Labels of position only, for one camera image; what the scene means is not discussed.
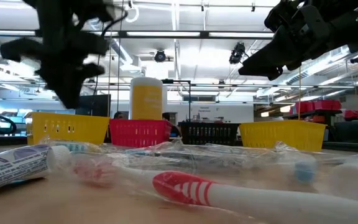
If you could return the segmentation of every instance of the person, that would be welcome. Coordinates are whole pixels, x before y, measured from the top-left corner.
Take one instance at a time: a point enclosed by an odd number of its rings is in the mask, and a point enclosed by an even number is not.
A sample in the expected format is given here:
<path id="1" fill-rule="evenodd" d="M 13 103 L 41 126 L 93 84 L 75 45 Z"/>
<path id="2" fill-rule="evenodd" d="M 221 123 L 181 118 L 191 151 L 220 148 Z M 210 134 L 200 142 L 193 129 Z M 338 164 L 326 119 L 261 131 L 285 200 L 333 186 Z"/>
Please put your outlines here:
<path id="1" fill-rule="evenodd" d="M 125 116 L 124 116 L 124 113 L 122 113 L 122 112 L 116 112 L 115 114 L 114 114 L 114 119 L 125 119 Z"/>
<path id="2" fill-rule="evenodd" d="M 170 121 L 169 113 L 163 113 L 162 119 L 164 119 L 165 121 Z M 170 136 L 171 137 L 181 137 L 180 129 L 177 126 L 175 126 L 174 124 L 172 124 Z"/>

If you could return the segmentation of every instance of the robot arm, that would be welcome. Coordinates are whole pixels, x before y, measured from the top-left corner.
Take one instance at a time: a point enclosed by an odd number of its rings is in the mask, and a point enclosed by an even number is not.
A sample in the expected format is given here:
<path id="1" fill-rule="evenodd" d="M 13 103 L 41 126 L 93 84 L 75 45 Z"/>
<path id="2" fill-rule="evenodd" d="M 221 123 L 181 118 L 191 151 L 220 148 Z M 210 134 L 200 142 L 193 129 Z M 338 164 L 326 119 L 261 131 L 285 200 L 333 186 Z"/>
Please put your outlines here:
<path id="1" fill-rule="evenodd" d="M 358 51 L 358 1 L 282 0 L 267 16 L 265 25 L 275 32 L 273 40 L 243 61 L 240 75 L 274 80 L 283 67 L 294 70 L 308 59 L 343 45 Z"/>
<path id="2" fill-rule="evenodd" d="M 108 42 L 106 31 L 115 23 L 125 19 L 127 12 L 120 7 L 108 5 L 103 0 L 24 0 L 37 10 L 40 29 L 36 36 L 42 37 L 42 44 L 32 39 L 21 38 L 2 44 L 4 59 L 20 62 L 29 57 L 41 62 L 36 71 L 47 83 L 47 88 L 55 91 L 66 108 L 78 107 L 80 91 L 86 78 L 104 73 L 102 66 L 94 63 L 83 64 L 89 54 L 104 55 Z M 119 8 L 122 16 L 115 18 L 114 10 Z M 73 15 L 78 24 L 74 24 Z M 89 19 L 109 22 L 102 35 L 82 31 Z"/>

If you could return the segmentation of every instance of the black basket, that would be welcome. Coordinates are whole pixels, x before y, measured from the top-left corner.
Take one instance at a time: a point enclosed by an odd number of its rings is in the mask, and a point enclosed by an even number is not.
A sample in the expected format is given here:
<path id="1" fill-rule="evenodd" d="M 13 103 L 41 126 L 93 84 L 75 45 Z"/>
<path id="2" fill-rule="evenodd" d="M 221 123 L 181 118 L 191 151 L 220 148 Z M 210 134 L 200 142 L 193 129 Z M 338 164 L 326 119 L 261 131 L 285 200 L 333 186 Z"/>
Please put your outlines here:
<path id="1" fill-rule="evenodd" d="M 234 146 L 239 124 L 180 122 L 179 126 L 184 144 Z"/>

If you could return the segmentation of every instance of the computer monitor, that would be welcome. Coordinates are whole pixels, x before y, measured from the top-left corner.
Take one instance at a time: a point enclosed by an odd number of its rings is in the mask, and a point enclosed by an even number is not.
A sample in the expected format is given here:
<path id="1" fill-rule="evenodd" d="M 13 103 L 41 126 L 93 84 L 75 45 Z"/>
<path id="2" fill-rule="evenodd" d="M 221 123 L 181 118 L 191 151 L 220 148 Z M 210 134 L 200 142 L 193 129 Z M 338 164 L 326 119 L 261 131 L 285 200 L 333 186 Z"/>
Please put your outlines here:
<path id="1" fill-rule="evenodd" d="M 111 95 L 81 96 L 77 115 L 110 117 Z"/>

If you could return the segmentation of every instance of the white bottle cap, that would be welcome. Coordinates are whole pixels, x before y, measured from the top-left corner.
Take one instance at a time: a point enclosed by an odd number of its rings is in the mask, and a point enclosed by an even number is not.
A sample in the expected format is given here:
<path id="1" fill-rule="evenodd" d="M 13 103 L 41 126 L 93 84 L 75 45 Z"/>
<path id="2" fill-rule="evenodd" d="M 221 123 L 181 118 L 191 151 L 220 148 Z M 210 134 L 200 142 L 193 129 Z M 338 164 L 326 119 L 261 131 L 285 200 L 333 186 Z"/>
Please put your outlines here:
<path id="1" fill-rule="evenodd" d="M 70 150 L 66 146 L 52 146 L 48 151 L 48 168 L 51 170 L 62 168 L 70 158 Z"/>

